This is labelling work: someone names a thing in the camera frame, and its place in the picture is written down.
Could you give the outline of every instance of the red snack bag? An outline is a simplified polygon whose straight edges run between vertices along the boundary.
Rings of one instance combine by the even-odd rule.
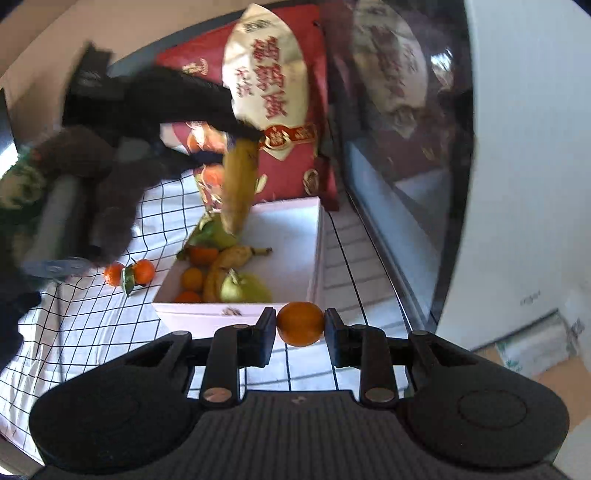
[[[265,131],[255,203],[318,195],[325,208],[338,208],[329,160],[317,155],[327,112],[326,52],[314,25],[319,19],[315,5],[271,12],[253,4],[238,22],[157,58],[159,64],[224,83],[236,116]],[[224,134],[207,124],[179,123],[172,130],[189,152],[225,150]],[[208,207],[219,206],[220,169],[195,172]]]

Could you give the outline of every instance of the yellow banana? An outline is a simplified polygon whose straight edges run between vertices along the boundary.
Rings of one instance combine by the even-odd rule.
[[[271,248],[253,248],[245,245],[234,245],[220,252],[215,262],[209,267],[209,272],[207,273],[207,277],[205,277],[203,301],[206,303],[219,302],[220,290],[222,289],[222,283],[228,274],[228,270],[231,268],[240,268],[253,255],[268,255],[271,251]]]
[[[258,181],[258,142],[238,138],[223,156],[222,226],[238,236],[244,228]]]

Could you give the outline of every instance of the white grid tablecloth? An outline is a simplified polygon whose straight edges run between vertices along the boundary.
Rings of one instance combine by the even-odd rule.
[[[406,338],[391,283],[342,185],[339,192],[340,211],[324,213],[324,305],[336,308],[349,325],[366,323],[390,337]],[[151,301],[202,213],[190,172],[147,190],[134,239],[121,261],[148,258],[156,265],[153,282],[126,298],[120,288],[105,284],[102,270],[95,270],[57,291],[51,286],[41,306],[23,317],[23,347],[0,375],[0,432],[10,442],[41,462],[28,428],[35,400],[62,376],[69,380],[168,333]],[[191,397],[199,394],[203,370],[197,368]],[[395,373],[398,388],[405,388],[404,369],[395,367]],[[357,395],[359,371],[334,369],[322,340],[306,348],[276,340],[269,365],[242,369],[240,383],[242,392],[351,389]]]

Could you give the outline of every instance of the white wall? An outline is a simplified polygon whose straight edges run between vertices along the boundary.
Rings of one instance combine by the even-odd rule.
[[[37,36],[77,0],[23,0],[0,23],[0,76]]]
[[[29,141],[59,120],[64,85],[85,41],[113,50],[117,60],[159,38],[240,10],[249,3],[79,0],[49,25],[0,79],[0,86],[6,89],[15,136]]]
[[[473,349],[559,308],[589,278],[591,18],[571,0],[466,6],[475,162],[437,333]]]

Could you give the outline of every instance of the white box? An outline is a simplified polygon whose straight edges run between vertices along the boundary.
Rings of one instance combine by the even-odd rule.
[[[291,301],[310,301],[323,308],[322,213],[317,197],[260,203],[251,209],[241,244],[271,247],[273,252],[253,257],[240,271],[258,275],[271,291],[270,306],[277,311]],[[256,324],[266,304],[173,303],[189,266],[177,260],[152,301],[171,331],[187,330],[193,338],[208,338],[221,327]]]

